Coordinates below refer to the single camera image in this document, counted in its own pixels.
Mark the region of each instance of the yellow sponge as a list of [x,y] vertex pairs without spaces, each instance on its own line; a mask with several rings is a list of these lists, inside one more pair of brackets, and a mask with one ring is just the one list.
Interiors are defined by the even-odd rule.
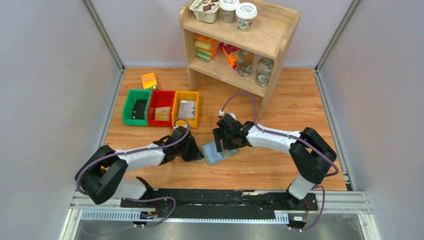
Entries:
[[206,51],[211,51],[212,50],[212,42],[210,43],[206,43],[203,41],[195,41],[194,44],[196,45],[196,47],[200,48],[200,49],[204,49]]

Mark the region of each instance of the black object in green bin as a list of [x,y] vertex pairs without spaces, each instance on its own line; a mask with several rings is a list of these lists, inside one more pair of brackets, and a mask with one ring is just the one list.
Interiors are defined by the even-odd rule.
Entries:
[[132,119],[144,120],[145,119],[145,111],[147,108],[147,100],[145,99],[137,99],[135,101],[134,107],[132,108]]
[[215,141],[211,141],[206,143],[205,145],[200,147],[201,152],[204,155],[204,158],[207,161],[209,166],[213,166],[222,160],[233,156],[234,154],[240,152],[240,149],[233,150],[223,150],[222,152],[217,152],[217,146],[215,145]]

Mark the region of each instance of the wooden tabletop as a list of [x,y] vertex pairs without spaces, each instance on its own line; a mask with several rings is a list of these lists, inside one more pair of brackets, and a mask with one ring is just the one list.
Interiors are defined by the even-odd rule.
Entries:
[[[131,149],[146,146],[152,141],[170,135],[170,127],[127,126],[122,110],[130,89],[142,89],[142,74],[155,73],[161,90],[189,90],[187,69],[179,68],[127,68],[111,119],[105,144],[113,149]],[[225,101],[240,88],[212,77],[200,82],[199,126],[192,129],[197,145],[214,140],[212,129],[217,128],[219,111]],[[254,95],[259,107],[262,98]],[[244,123],[253,120],[251,100],[245,96],[234,98],[226,107]],[[302,131],[314,128],[334,146],[320,94],[310,68],[284,68],[262,119],[261,125],[285,131]],[[206,161],[184,162],[180,157],[160,165],[147,166],[129,172],[126,176],[144,178],[153,188],[180,189],[244,189],[285,190],[298,174],[291,156],[264,147],[244,147],[240,153],[209,166]],[[326,178],[326,190],[346,190],[341,174]]]

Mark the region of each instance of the clear glass jar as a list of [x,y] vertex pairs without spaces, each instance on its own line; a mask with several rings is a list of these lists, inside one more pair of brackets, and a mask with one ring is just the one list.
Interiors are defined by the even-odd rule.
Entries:
[[251,73],[253,66],[253,52],[241,49],[237,58],[237,74],[241,77],[247,77]]
[[256,74],[255,74],[256,84],[259,86],[268,85],[268,81],[271,78],[271,73],[273,72],[273,68],[274,68],[274,60],[263,56],[259,60],[259,63],[257,64]]

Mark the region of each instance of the gray wall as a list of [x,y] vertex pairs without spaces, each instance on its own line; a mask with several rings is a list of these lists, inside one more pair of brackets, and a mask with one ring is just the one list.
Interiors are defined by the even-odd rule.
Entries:
[[0,1],[0,235],[57,239],[119,70],[80,0]]
[[[188,0],[92,0],[125,65],[185,65],[179,13]],[[315,67],[352,0],[268,0],[303,12],[285,66]]]
[[384,240],[423,239],[424,1],[364,0],[322,70]]

